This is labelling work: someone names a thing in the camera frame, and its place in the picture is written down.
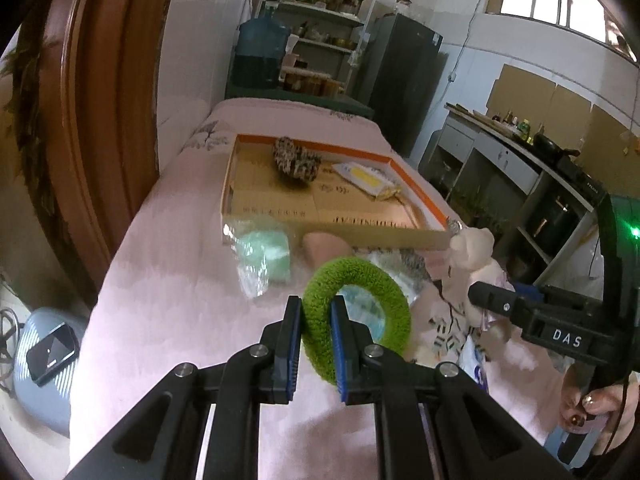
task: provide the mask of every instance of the green table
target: green table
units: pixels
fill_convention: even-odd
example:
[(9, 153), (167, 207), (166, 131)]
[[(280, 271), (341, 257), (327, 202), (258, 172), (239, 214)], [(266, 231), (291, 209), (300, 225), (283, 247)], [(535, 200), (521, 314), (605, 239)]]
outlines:
[(289, 92), (281, 88), (264, 90), (259, 88), (242, 88), (228, 84), (226, 86), (225, 97), (226, 99), (233, 99), (235, 97), (252, 97), (258, 99), (275, 99), (277, 101), (296, 101), (299, 103), (319, 106), (321, 108), (328, 108), (329, 110), (334, 110), (343, 114), (351, 114), (364, 117), (366, 119), (373, 119), (372, 108), (369, 108), (361, 102), (356, 101), (356, 99), (343, 94), (338, 95), (335, 98), (329, 98)]

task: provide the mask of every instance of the human hand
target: human hand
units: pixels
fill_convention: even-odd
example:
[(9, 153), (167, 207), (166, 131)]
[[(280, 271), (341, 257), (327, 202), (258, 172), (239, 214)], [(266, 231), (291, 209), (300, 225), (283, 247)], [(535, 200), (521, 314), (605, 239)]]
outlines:
[[(615, 384), (601, 390), (594, 390), (582, 398), (576, 382), (575, 368), (571, 366), (562, 382), (559, 425), (565, 431), (575, 433), (577, 428), (584, 425), (587, 415), (608, 415), (606, 426), (591, 451), (594, 455), (601, 455), (609, 443), (611, 433), (620, 415), (623, 385)], [(626, 405), (616, 435), (609, 446), (609, 451), (622, 444), (634, 428), (636, 408), (638, 407), (638, 389), (638, 382), (633, 378), (629, 381), (626, 391)]]

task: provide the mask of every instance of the smartphone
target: smartphone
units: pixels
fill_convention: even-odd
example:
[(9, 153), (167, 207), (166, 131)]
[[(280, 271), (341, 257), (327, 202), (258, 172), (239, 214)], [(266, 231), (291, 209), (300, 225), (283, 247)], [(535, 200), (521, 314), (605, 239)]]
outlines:
[(78, 340), (73, 329), (66, 323), (59, 325), (27, 350), (31, 380), (40, 387), (44, 386), (69, 366), (78, 357), (78, 352)]

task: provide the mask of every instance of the frying pan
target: frying pan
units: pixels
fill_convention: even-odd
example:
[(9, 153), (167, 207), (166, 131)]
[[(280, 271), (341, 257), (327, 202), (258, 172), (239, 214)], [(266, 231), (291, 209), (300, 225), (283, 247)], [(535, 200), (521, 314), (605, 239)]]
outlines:
[(533, 147), (543, 162), (554, 167), (564, 155), (578, 156), (579, 150), (564, 150), (543, 134), (533, 137)]

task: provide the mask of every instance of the window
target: window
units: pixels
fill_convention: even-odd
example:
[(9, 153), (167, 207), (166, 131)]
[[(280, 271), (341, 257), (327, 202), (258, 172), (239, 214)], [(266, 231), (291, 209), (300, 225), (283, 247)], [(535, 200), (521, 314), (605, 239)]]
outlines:
[(487, 12), (522, 16), (568, 28), (637, 61), (620, 29), (598, 0), (489, 0)]

